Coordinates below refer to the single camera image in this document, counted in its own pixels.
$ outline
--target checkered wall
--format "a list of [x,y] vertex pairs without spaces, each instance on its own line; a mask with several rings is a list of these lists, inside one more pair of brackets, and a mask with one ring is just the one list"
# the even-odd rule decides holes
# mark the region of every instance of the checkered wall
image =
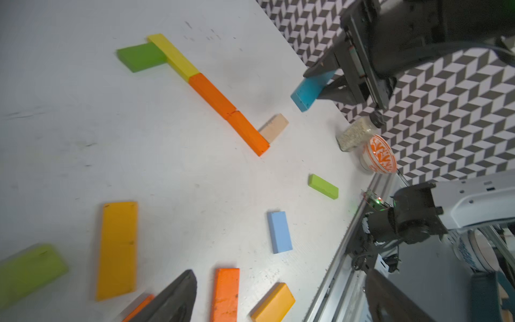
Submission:
[[[353,0],[257,2],[311,66],[341,32],[339,15]],[[336,104],[353,122],[373,110],[370,103]],[[515,69],[489,50],[457,52],[407,71],[389,107],[382,136],[411,184],[515,168]]]

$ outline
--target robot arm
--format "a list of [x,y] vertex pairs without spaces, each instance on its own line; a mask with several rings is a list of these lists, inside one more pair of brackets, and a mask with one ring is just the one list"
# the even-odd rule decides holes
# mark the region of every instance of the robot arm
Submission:
[[422,242],[452,229],[470,229],[515,217],[515,170],[478,178],[421,183],[398,190],[393,207],[368,215],[377,242]]

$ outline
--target blue wooden block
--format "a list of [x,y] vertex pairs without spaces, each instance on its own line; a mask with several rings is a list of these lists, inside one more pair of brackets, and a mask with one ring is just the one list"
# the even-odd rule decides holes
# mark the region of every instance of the blue wooden block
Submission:
[[284,211],[268,213],[268,225],[272,237],[273,253],[292,250],[286,213]]
[[310,78],[304,78],[291,95],[291,99],[293,99],[301,112],[310,109],[327,82],[333,78],[335,72],[336,71],[331,71]]

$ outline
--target lime green block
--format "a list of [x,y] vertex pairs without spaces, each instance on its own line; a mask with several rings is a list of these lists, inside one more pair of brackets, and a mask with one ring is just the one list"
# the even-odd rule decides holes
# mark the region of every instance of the lime green block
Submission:
[[333,186],[332,184],[330,184],[329,182],[325,181],[317,175],[310,175],[308,185],[331,199],[338,198],[338,187]]
[[68,272],[52,245],[38,244],[0,263],[0,310]]
[[118,49],[118,59],[133,73],[166,63],[166,55],[154,44]]

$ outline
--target jar lid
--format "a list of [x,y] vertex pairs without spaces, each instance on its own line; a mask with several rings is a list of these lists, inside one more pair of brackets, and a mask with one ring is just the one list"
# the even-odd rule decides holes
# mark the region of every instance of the jar lid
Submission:
[[368,115],[370,118],[370,121],[376,128],[381,128],[383,125],[386,124],[384,116],[379,112],[379,110],[375,110],[372,113]]

